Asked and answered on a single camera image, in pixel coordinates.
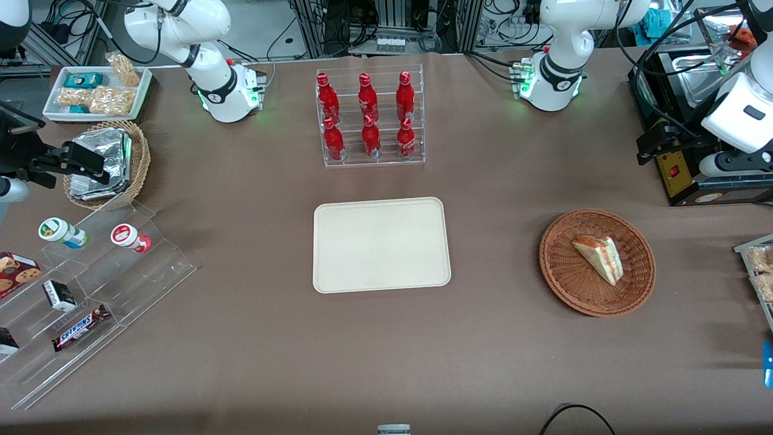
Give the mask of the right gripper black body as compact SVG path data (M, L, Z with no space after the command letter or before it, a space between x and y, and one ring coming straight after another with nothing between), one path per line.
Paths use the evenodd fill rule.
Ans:
M1 105L1 174L13 175L47 153L38 133L46 123L7 102Z

